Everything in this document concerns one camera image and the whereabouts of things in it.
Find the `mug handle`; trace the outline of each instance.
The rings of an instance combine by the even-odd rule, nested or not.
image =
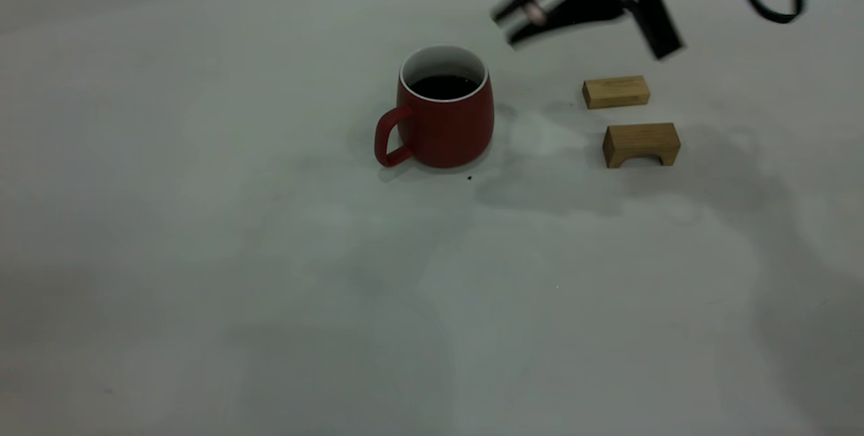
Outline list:
[[[401,146],[394,152],[387,154],[387,141],[393,128],[402,120],[413,115],[414,111],[410,107],[399,106],[383,114],[379,120],[379,125],[375,129],[375,158],[383,167],[392,168],[411,157],[411,150],[407,146]]]

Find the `wooden block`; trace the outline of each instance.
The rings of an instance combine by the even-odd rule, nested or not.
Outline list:
[[[603,156],[608,168],[620,168],[631,157],[657,156],[664,166],[672,166],[681,140],[672,123],[608,126],[603,140]]]
[[[642,76],[623,76],[604,80],[587,80],[583,85],[589,108],[641,106],[648,103],[651,91]]]

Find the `mug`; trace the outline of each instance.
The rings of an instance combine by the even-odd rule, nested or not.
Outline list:
[[[450,100],[424,97],[411,88],[423,79],[440,76],[460,77],[478,86]],[[489,70],[483,61],[456,46],[420,49],[399,69],[397,107],[383,114],[377,124],[375,157],[388,168],[412,156],[435,168],[466,165],[487,149],[494,124]],[[387,140],[395,126],[402,146],[387,153]]]

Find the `dark liquid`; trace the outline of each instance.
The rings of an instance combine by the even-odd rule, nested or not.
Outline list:
[[[479,84],[467,78],[445,74],[444,76],[430,76],[420,82],[411,85],[415,94],[435,101],[451,101],[465,97],[478,89]]]

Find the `table surface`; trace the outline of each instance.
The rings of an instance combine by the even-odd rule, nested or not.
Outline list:
[[[665,63],[630,20],[512,51],[497,2],[0,0],[0,432],[864,430],[861,0],[668,0]],[[493,144],[382,169],[430,43]],[[650,122],[678,162],[606,169]]]

